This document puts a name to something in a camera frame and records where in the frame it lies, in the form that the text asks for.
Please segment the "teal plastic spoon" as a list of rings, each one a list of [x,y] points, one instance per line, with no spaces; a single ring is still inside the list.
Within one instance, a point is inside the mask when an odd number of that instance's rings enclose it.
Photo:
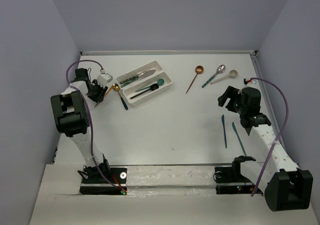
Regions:
[[[162,78],[161,78],[161,79],[158,79],[157,82],[156,82],[156,84],[157,84],[159,87],[162,86],[164,83],[165,83],[165,80],[162,79]],[[143,88],[140,88],[140,89],[136,90],[135,92],[137,93],[137,92],[140,92],[140,91],[147,90],[147,89],[151,88],[152,85],[153,85],[153,84],[151,84],[151,85],[149,85],[149,86],[146,86],[146,87],[143,87]]]

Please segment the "steel knife teal handle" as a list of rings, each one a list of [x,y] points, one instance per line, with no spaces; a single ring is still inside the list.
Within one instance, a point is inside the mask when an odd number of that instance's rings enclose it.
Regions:
[[[144,78],[146,78],[148,76],[153,75],[156,71],[157,71],[156,69],[147,70],[143,75],[140,75],[139,77],[137,77],[135,79],[132,79],[132,80],[130,80],[128,82],[125,82],[125,83],[133,83],[133,82],[135,82],[135,81],[137,81],[139,79],[144,79]]]

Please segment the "silver spoon teal handle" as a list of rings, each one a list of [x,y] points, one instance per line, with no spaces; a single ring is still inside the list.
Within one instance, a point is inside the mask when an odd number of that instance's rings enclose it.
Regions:
[[[224,64],[220,65],[217,69],[215,74],[213,74],[202,86],[201,88],[205,88],[217,75],[222,74],[226,69]]]

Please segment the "beige measuring spoon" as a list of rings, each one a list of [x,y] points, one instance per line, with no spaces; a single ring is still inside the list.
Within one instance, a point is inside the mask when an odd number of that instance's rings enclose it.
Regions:
[[[210,84],[213,85],[213,84],[216,84],[216,83],[223,81],[223,80],[226,80],[226,79],[234,79],[237,76],[238,76],[238,72],[236,70],[231,70],[228,75],[225,75],[215,81],[212,81],[212,82],[210,82]]]

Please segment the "black measuring spoon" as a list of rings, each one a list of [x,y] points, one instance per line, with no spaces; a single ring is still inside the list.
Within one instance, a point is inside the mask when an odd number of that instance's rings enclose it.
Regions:
[[[138,93],[138,94],[130,97],[129,99],[130,99],[130,100],[135,99],[135,98],[137,98],[137,97],[139,97],[139,96],[141,96],[141,95],[143,95],[143,94],[145,94],[145,93],[147,93],[147,92],[153,92],[153,91],[157,90],[158,88],[159,88],[159,86],[158,86],[156,83],[154,83],[154,84],[151,86],[151,88],[146,89],[146,90],[143,90],[142,92],[140,92],[140,93]]]

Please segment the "steel knife dark handle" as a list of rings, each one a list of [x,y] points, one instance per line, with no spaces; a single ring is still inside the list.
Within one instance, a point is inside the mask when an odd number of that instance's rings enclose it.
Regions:
[[[142,72],[139,72],[139,73],[135,74],[134,76],[129,77],[129,78],[123,80],[122,83],[127,83],[127,82],[130,81],[130,80],[133,80],[133,79],[135,79],[135,78],[138,78],[139,76],[143,75],[145,72],[147,72],[147,70],[142,71]]]

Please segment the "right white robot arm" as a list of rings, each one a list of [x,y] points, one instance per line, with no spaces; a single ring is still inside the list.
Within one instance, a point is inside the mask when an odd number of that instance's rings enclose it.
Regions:
[[[217,99],[220,107],[239,114],[241,126],[266,161],[258,164],[252,156],[238,156],[231,166],[215,168],[216,182],[253,183],[273,212],[306,210],[310,206],[313,176],[309,170],[302,170],[276,140],[271,121],[260,111],[261,98],[257,88],[228,86]]]

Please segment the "orange plastic knife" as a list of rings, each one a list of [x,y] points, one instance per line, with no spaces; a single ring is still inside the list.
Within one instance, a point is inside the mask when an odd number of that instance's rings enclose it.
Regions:
[[[97,107],[100,103],[102,103],[103,100],[104,100],[104,98],[108,95],[108,93],[109,93],[111,90],[113,90],[113,88],[114,88],[114,84],[110,86],[110,88],[104,93],[102,99],[101,99],[99,102],[97,102],[94,107]]]

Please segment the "gold spoon teal handle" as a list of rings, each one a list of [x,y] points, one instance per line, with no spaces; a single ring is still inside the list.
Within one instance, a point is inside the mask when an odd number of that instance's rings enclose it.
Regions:
[[[127,104],[126,104],[123,96],[121,95],[120,86],[119,86],[117,83],[114,83],[114,84],[113,84],[113,90],[114,90],[115,92],[117,92],[117,94],[118,94],[119,97],[120,97],[120,100],[121,100],[121,102],[122,102],[122,105],[123,105],[124,109],[127,111],[129,108],[128,108],[128,106],[127,106]]]

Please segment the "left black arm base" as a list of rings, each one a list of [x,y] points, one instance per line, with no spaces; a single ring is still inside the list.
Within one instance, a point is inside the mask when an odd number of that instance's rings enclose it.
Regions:
[[[103,156],[97,167],[84,166],[77,173],[81,176],[79,192],[82,195],[121,196],[127,194],[128,168],[126,166],[110,166]]]

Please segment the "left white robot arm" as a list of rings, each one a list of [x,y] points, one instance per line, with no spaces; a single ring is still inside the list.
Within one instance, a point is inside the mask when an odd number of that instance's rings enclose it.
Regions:
[[[113,77],[104,70],[90,80],[88,70],[79,68],[75,70],[74,80],[67,82],[69,87],[50,98],[58,132],[71,139],[84,158],[85,167],[78,173],[83,179],[95,178],[101,183],[110,179],[111,168],[94,144],[92,117],[85,98],[101,103],[112,81]]]

